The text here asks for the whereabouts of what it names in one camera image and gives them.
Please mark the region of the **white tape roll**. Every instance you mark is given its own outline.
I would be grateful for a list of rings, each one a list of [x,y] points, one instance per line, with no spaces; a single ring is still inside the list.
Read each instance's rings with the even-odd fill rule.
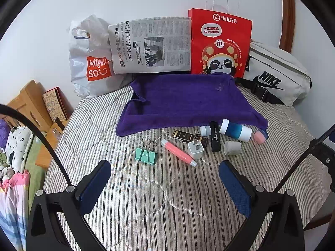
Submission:
[[[225,155],[238,155],[241,153],[241,150],[242,150],[241,142],[226,141],[224,143]]]

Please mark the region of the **red panda paper bag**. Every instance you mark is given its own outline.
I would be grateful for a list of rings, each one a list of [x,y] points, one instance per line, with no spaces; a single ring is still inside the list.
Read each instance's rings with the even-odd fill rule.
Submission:
[[[242,78],[249,57],[252,21],[237,13],[192,8],[191,73],[226,73]]]

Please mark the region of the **white usb charger plug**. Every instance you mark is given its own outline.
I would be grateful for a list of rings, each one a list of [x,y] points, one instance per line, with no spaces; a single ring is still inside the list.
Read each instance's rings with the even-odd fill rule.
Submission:
[[[189,142],[187,147],[187,153],[192,159],[199,160],[203,156],[204,147],[202,143],[198,140]]]

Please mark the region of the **black marker tube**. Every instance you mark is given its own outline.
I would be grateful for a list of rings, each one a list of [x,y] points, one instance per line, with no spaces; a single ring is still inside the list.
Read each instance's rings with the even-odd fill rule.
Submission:
[[[210,122],[210,141],[211,141],[211,150],[212,152],[219,152],[221,150],[221,143],[220,143],[220,133],[219,133],[219,125],[215,121]]]

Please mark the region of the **panda print fabric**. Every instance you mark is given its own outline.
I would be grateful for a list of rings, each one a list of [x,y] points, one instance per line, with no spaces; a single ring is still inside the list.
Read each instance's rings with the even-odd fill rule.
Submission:
[[[12,128],[6,143],[7,162],[15,173],[23,173],[34,134],[26,126]]]

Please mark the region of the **patterned brown box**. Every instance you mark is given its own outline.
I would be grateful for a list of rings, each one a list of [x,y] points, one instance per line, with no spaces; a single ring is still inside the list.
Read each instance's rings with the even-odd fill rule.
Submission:
[[[43,93],[42,99],[53,122],[56,122],[56,118],[60,121],[68,120],[68,115],[62,102],[59,87],[54,87],[53,89]]]

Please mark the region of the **green binder clip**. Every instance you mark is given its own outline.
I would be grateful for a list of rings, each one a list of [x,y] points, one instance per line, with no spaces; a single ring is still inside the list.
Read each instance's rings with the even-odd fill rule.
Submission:
[[[135,160],[150,165],[155,165],[157,153],[155,147],[157,143],[151,141],[149,137],[142,137],[142,146],[135,149]]]

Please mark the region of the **wooden door frame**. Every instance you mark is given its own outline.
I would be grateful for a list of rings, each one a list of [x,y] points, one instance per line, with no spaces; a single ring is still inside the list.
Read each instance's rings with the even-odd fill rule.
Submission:
[[[282,34],[279,48],[291,52],[295,33],[295,0],[282,0]]]

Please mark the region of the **blue white cylindrical bottle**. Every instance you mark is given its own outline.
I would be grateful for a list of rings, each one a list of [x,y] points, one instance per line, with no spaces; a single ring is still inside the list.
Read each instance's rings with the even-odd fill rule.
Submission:
[[[247,126],[233,123],[224,118],[219,133],[247,143],[251,138],[252,130]]]

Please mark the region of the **white Miniso plastic bag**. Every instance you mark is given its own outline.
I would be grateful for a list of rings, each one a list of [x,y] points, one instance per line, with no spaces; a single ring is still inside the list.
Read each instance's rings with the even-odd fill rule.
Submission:
[[[69,65],[74,92],[92,98],[116,91],[133,81],[132,74],[115,74],[108,23],[94,14],[72,21],[69,33]]]

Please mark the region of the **folded newspaper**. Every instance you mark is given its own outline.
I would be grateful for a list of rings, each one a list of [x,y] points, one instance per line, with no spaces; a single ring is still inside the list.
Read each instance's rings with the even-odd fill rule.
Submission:
[[[191,19],[159,17],[108,26],[115,74],[191,69]]]

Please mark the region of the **striped quilt mattress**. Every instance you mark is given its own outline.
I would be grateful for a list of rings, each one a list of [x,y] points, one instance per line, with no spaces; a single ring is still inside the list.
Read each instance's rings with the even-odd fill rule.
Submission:
[[[210,144],[192,167],[163,148],[166,139],[187,151],[187,143],[173,139],[175,129],[198,133],[198,127],[147,130],[116,136],[116,126],[130,86],[91,99],[82,99],[63,132],[56,154],[72,184],[78,184],[101,160],[111,163],[111,177],[85,219],[107,250],[224,250],[242,225],[241,215],[219,177],[219,164],[228,159],[253,185],[269,192],[277,186],[313,139],[294,107],[261,102],[239,87],[251,106],[269,122],[269,139],[242,143],[242,152],[225,156]],[[155,165],[135,160],[142,139],[156,141]],[[307,225],[330,193],[327,168],[309,155],[281,188],[294,191],[302,223]]]

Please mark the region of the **pink white pen tube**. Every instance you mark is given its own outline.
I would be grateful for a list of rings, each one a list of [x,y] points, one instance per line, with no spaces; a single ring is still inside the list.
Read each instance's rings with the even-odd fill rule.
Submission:
[[[161,145],[167,149],[170,153],[172,153],[174,156],[176,156],[178,159],[182,160],[184,163],[187,163],[191,166],[197,166],[197,162],[194,161],[192,157],[190,157],[187,153],[167,141],[166,139],[163,139],[161,141]]]

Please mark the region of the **black gold lighter box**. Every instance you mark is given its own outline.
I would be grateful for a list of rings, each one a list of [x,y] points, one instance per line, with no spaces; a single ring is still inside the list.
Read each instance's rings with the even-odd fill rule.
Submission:
[[[206,148],[209,144],[209,139],[205,137],[201,137],[200,134],[190,134],[190,133],[183,132],[180,130],[174,131],[173,138],[178,139],[182,142],[186,142],[186,143],[200,141],[204,148]]]

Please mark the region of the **pink striped blanket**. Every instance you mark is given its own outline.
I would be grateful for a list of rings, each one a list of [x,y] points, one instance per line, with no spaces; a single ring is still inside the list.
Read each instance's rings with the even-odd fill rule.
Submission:
[[[29,183],[27,170],[1,182],[1,229],[16,250],[26,249]]]

